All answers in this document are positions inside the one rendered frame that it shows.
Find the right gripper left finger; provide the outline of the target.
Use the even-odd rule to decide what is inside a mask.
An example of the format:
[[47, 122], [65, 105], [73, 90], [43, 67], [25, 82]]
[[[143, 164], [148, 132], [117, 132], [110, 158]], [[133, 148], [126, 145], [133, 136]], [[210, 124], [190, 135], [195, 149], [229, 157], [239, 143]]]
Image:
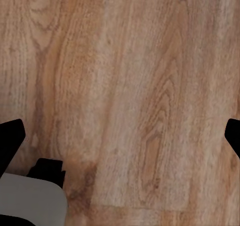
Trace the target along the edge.
[[0, 124], [0, 178], [25, 139], [21, 119]]

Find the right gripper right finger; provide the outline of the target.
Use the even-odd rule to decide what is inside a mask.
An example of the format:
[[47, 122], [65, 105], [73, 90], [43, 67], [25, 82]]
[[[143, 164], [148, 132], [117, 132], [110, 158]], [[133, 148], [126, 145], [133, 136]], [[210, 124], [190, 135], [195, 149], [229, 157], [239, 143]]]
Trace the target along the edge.
[[224, 135], [240, 158], [240, 120], [229, 119]]

